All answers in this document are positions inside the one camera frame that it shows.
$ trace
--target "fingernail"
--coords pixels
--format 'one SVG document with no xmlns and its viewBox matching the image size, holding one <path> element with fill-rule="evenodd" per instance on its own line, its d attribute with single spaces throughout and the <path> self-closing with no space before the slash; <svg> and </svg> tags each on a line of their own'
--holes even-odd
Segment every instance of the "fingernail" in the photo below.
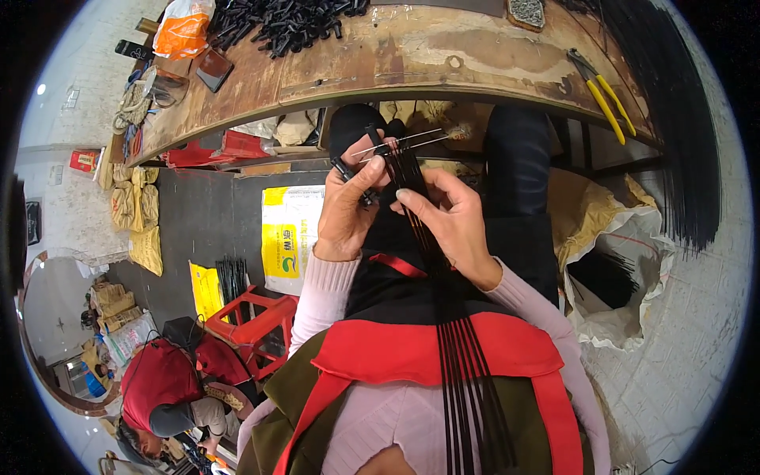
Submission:
<svg viewBox="0 0 760 475">
<path fill-rule="evenodd" d="M 380 157 L 379 155 L 375 155 L 374 157 L 372 157 L 369 163 L 367 163 L 367 166 L 370 167 L 370 169 L 379 170 L 383 166 L 385 166 L 385 160 L 383 160 L 383 157 Z"/>
</svg>

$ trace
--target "green logo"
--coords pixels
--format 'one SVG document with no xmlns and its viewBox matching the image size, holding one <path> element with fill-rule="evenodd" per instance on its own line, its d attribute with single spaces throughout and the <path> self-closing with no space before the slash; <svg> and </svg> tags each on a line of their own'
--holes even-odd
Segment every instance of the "green logo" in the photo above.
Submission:
<svg viewBox="0 0 760 475">
<path fill-rule="evenodd" d="M 286 272 L 296 270 L 296 256 L 295 255 L 292 258 L 283 259 L 283 270 Z"/>
</svg>

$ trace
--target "yellow-handled pliers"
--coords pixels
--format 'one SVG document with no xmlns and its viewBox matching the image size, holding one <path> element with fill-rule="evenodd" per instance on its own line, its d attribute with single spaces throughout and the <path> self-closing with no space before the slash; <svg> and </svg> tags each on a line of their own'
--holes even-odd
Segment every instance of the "yellow-handled pliers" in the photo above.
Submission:
<svg viewBox="0 0 760 475">
<path fill-rule="evenodd" d="M 581 72 L 581 76 L 583 76 L 583 79 L 586 80 L 586 85 L 591 91 L 591 95 L 594 96 L 594 99 L 597 100 L 599 107 L 601 107 L 602 112 L 604 112 L 604 116 L 607 117 L 608 121 L 610 121 L 610 125 L 613 127 L 613 131 L 615 132 L 618 141 L 620 144 L 625 145 L 625 136 L 622 134 L 620 125 L 613 115 L 613 111 L 610 109 L 610 106 L 608 106 L 607 102 L 604 100 L 602 93 L 599 92 L 599 88 L 597 88 L 596 84 L 594 84 L 594 82 L 591 80 L 591 74 L 593 74 L 596 77 L 597 81 L 599 81 L 599 84 L 601 85 L 602 89 L 604 89 L 604 92 L 613 98 L 615 105 L 620 112 L 620 115 L 624 118 L 625 123 L 628 126 L 628 130 L 631 132 L 631 135 L 635 137 L 636 129 L 633 127 L 631 119 L 628 118 L 628 114 L 625 112 L 625 108 L 622 106 L 622 103 L 620 103 L 620 99 L 618 99 L 617 95 L 615 95 L 615 91 L 613 91 L 607 81 L 604 80 L 604 77 L 602 77 L 602 75 L 599 74 L 596 69 L 588 64 L 586 58 L 584 58 L 576 48 L 570 48 L 568 50 L 568 59 L 570 59 L 570 61 L 575 64 L 575 67 L 578 68 L 578 70 Z"/>
</svg>

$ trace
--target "olive green fabric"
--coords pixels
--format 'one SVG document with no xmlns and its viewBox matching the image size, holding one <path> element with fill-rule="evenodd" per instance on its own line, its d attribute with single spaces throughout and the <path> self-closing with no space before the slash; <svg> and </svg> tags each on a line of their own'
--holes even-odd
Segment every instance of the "olive green fabric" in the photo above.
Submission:
<svg viewBox="0 0 760 475">
<path fill-rule="evenodd" d="M 311 360 L 317 356 L 326 331 L 307 341 L 264 386 L 277 409 L 252 430 L 251 440 L 239 454 L 239 475 L 265 475 L 274 471 L 319 377 Z M 495 377 L 494 385 L 515 445 L 521 475 L 551 475 L 552 457 L 546 427 L 528 378 Z M 319 475 L 345 393 L 320 414 L 303 433 L 290 455 L 290 475 Z M 594 475 L 591 445 L 581 430 L 583 473 Z"/>
</svg>

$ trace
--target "orange plastic bag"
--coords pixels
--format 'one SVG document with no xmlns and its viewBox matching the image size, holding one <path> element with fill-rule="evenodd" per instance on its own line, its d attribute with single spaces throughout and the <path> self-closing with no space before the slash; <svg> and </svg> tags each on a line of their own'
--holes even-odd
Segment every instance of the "orange plastic bag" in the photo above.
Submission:
<svg viewBox="0 0 760 475">
<path fill-rule="evenodd" d="M 163 13 L 153 51 L 169 59 L 194 58 L 208 47 L 206 28 L 214 16 L 214 0 L 174 0 Z"/>
</svg>

